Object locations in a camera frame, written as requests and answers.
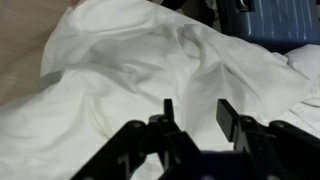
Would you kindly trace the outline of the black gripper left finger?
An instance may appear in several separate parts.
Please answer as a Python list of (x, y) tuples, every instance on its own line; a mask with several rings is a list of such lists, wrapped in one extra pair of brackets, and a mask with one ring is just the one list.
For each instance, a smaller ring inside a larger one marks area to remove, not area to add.
[(190, 136), (174, 121), (173, 103), (148, 123), (127, 122), (71, 180), (130, 180), (149, 154), (157, 154), (164, 173), (158, 180), (200, 180), (204, 159)]

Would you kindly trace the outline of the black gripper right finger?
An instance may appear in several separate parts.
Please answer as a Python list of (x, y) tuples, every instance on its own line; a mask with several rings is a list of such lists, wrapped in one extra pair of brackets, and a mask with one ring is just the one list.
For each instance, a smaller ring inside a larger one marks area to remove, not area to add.
[(235, 151), (245, 152), (257, 180), (320, 180), (320, 139), (283, 120), (267, 126), (217, 102), (216, 120)]

